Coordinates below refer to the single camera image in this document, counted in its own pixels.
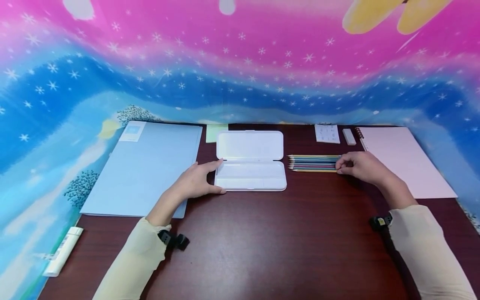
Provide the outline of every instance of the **tree illustration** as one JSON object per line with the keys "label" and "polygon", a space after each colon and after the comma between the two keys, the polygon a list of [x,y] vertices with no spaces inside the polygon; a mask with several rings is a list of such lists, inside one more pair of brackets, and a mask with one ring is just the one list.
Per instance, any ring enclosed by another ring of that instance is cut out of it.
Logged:
{"label": "tree illustration", "polygon": [[161,122],[162,120],[148,110],[129,105],[124,110],[117,111],[120,123],[123,127],[127,126],[129,121]]}
{"label": "tree illustration", "polygon": [[64,197],[68,197],[67,201],[70,201],[75,208],[82,208],[87,200],[89,193],[91,192],[93,185],[95,185],[98,179],[98,173],[90,171],[82,171],[80,175],[74,180],[70,181],[67,191],[63,194]]}

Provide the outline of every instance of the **white card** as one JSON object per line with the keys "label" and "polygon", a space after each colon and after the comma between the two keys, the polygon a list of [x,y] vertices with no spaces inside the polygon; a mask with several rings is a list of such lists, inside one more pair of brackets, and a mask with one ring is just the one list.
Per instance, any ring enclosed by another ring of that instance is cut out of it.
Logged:
{"label": "white card", "polygon": [[317,142],[322,143],[340,143],[340,135],[336,125],[319,125],[315,124],[315,136]]}

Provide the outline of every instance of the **right hand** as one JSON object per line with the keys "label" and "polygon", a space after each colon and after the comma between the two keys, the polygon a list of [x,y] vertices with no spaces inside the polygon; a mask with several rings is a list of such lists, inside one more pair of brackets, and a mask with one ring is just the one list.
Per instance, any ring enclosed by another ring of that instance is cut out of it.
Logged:
{"label": "right hand", "polygon": [[370,152],[348,152],[343,154],[335,164],[337,174],[356,177],[365,182],[379,186],[385,181],[399,178]]}

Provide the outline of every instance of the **beige sleeve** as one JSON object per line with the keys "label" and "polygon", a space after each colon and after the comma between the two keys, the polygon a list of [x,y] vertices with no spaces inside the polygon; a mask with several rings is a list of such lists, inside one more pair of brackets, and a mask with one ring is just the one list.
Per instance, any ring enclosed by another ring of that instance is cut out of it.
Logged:
{"label": "beige sleeve", "polygon": [[154,227],[140,219],[113,261],[93,297],[94,300],[137,300],[152,273],[165,259],[166,245],[157,233],[167,227]]}
{"label": "beige sleeve", "polygon": [[476,299],[444,232],[423,205],[393,209],[390,235],[422,299]]}

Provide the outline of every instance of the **yellow shape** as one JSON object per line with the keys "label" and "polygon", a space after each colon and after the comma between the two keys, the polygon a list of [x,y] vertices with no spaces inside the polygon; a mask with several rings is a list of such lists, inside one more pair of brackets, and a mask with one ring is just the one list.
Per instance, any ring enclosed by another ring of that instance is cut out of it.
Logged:
{"label": "yellow shape", "polygon": [[101,139],[109,139],[111,138],[117,129],[120,128],[120,124],[112,119],[107,119],[102,123],[102,131],[97,135]]}
{"label": "yellow shape", "polygon": [[216,143],[216,136],[223,130],[228,130],[228,124],[208,124],[205,143]]}
{"label": "yellow shape", "polygon": [[398,31],[404,35],[417,31],[450,2],[452,0],[408,0],[398,21]]}
{"label": "yellow shape", "polygon": [[343,17],[342,26],[350,34],[366,33],[385,20],[402,2],[403,0],[355,0]]}

